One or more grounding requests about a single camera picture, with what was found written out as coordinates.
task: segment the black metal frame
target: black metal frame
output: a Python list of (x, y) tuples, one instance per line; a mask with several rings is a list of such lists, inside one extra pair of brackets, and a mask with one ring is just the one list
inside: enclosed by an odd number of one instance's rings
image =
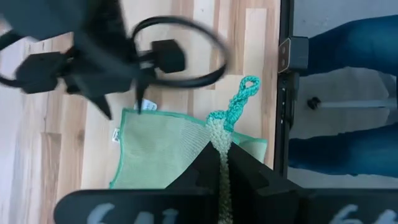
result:
[[(396, 223), (397, 189), (303, 189), (232, 143), (228, 151), (235, 224)], [(81, 190), (58, 202), (70, 223), (218, 223), (220, 155), (208, 143), (165, 189)]]
[[(293, 36), (294, 0), (280, 2), (279, 43)], [(294, 115), (294, 76), (280, 74), (277, 81), (277, 115), (275, 124), (274, 171), (287, 176), (289, 131)]]

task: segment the teal crochet loop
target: teal crochet loop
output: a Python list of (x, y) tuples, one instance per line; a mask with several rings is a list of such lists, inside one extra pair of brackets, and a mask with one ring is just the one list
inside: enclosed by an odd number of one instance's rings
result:
[(260, 79), (255, 76), (246, 76), (242, 79), (239, 85), (238, 94), (236, 94), (230, 101), (228, 110), (226, 111), (214, 111), (209, 114), (209, 119), (225, 119), (224, 129), (227, 131), (233, 131), (234, 125), (241, 117), (243, 113), (243, 107), (248, 102), (250, 96), (254, 96), (260, 89)]

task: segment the green mesh fabric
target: green mesh fabric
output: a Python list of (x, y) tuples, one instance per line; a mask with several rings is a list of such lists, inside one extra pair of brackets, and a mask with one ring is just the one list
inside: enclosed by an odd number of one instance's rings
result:
[[(209, 143), (205, 122), (185, 114), (124, 109), (120, 127), (121, 158), (110, 187), (164, 189)], [(264, 161), (267, 141), (233, 133), (233, 141)]]

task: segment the person's leg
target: person's leg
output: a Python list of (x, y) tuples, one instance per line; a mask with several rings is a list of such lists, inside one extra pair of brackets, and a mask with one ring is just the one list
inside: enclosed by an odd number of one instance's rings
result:
[(301, 76), (344, 67), (398, 75), (398, 16), (349, 22), (310, 38), (308, 70)]
[(289, 141), (289, 166), (330, 175), (398, 177), (398, 123)]

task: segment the tag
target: tag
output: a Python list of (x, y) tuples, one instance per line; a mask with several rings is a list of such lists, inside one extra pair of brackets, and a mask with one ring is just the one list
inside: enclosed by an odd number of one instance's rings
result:
[[(149, 101), (147, 99), (143, 99), (141, 108), (143, 110), (156, 110), (157, 109), (157, 104), (152, 102), (152, 101)], [(138, 104), (137, 103), (134, 105), (134, 109), (138, 110)]]
[(112, 142), (120, 143), (120, 129), (115, 128), (112, 135)]

